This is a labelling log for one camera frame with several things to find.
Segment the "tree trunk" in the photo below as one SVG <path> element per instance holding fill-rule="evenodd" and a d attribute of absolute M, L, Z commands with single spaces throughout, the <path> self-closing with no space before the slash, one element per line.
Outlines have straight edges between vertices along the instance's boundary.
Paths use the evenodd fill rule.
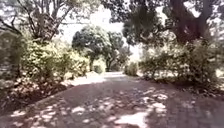
<path fill-rule="evenodd" d="M 93 71 L 93 62 L 95 60 L 95 57 L 90 57 L 90 62 L 89 62 L 89 69 L 90 71 Z"/>

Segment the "shrub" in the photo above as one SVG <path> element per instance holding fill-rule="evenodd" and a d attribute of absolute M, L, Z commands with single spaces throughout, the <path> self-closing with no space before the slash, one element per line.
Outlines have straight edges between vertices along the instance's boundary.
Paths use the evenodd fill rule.
<path fill-rule="evenodd" d="M 138 64 L 131 62 L 129 65 L 126 65 L 124 68 L 124 73 L 129 76 L 137 76 Z"/>
<path fill-rule="evenodd" d="M 34 79 L 56 78 L 70 72 L 74 76 L 84 75 L 88 61 L 77 52 L 55 42 L 39 45 L 33 41 L 26 42 L 26 51 L 21 60 L 23 74 Z"/>
<path fill-rule="evenodd" d="M 146 78 L 171 80 L 172 77 L 174 81 L 181 79 L 205 85 L 216 81 L 215 56 L 210 45 L 196 42 L 193 46 L 161 50 L 156 55 L 144 57 L 139 65 Z"/>
<path fill-rule="evenodd" d="M 95 65 L 95 66 L 94 66 L 94 71 L 95 71 L 96 73 L 98 73 L 98 74 L 101 74 L 101 73 L 103 73 L 103 68 L 102 68 L 102 66 L 100 66 L 100 65 Z"/>

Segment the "paved road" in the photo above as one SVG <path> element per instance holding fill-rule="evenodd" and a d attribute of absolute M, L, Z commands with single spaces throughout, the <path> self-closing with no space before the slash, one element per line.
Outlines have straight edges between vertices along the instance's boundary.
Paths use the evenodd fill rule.
<path fill-rule="evenodd" d="M 81 81 L 0 117 L 0 128 L 224 128 L 221 101 L 121 73 Z"/>

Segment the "tree canopy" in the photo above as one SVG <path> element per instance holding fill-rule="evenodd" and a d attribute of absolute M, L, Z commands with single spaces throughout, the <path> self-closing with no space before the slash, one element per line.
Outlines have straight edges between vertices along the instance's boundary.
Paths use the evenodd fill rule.
<path fill-rule="evenodd" d="M 128 61 L 130 51 L 124 46 L 123 35 L 116 32 L 108 32 L 110 46 L 103 55 L 106 61 L 107 71 L 122 67 Z"/>
<path fill-rule="evenodd" d="M 66 18 L 88 18 L 98 0 L 1 0 L 0 30 L 22 35 L 28 30 L 34 39 L 51 40 Z"/>
<path fill-rule="evenodd" d="M 179 43 L 208 40 L 208 20 L 223 18 L 221 0 L 102 0 L 112 11 L 112 22 L 124 22 L 129 43 L 157 43 L 164 32 L 174 33 Z M 165 24 L 158 9 L 165 14 Z"/>
<path fill-rule="evenodd" d="M 106 48 L 110 47 L 110 43 L 104 29 L 89 25 L 75 33 L 72 47 L 90 58 L 90 68 L 92 69 L 93 61 L 105 53 Z"/>

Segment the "green foliage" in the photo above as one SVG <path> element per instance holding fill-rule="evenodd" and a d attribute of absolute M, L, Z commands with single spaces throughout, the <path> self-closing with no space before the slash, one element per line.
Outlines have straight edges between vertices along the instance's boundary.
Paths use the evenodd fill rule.
<path fill-rule="evenodd" d="M 215 50 L 200 41 L 193 46 L 171 46 L 167 51 L 161 48 L 156 55 L 144 56 L 147 57 L 139 63 L 140 69 L 151 79 L 183 80 L 203 85 L 216 81 Z"/>
<path fill-rule="evenodd" d="M 63 77 L 68 72 L 74 76 L 84 75 L 88 61 L 69 47 L 60 47 L 53 42 L 42 46 L 27 41 L 21 66 L 26 76 L 46 79 Z"/>
<path fill-rule="evenodd" d="M 131 62 L 129 65 L 126 65 L 124 68 L 124 74 L 129 76 L 138 76 L 138 64 Z"/>
<path fill-rule="evenodd" d="M 86 26 L 76 32 L 73 37 L 72 47 L 81 54 L 89 57 L 90 70 L 93 68 L 93 61 L 99 59 L 107 48 L 110 47 L 107 32 L 99 26 Z"/>
<path fill-rule="evenodd" d="M 94 65 L 94 71 L 98 74 L 103 73 L 103 67 L 101 65 Z"/>
<path fill-rule="evenodd" d="M 167 31 L 173 32 L 182 44 L 196 39 L 208 40 L 211 33 L 207 31 L 209 24 L 206 21 L 222 20 L 224 14 L 221 0 L 102 0 L 102 3 L 111 10 L 112 22 L 124 23 L 123 34 L 129 44 L 160 45 L 161 37 Z M 200 15 L 195 16 L 185 3 L 190 3 Z M 159 8 L 166 18 L 161 16 Z"/>
<path fill-rule="evenodd" d="M 22 29 L 39 43 L 49 41 L 62 32 L 59 26 L 65 19 L 88 19 L 99 4 L 99 0 L 1 0 L 0 30 L 22 35 Z"/>
<path fill-rule="evenodd" d="M 119 71 L 129 60 L 130 50 L 124 46 L 121 33 L 108 32 L 110 45 L 106 47 L 103 54 L 107 71 Z"/>

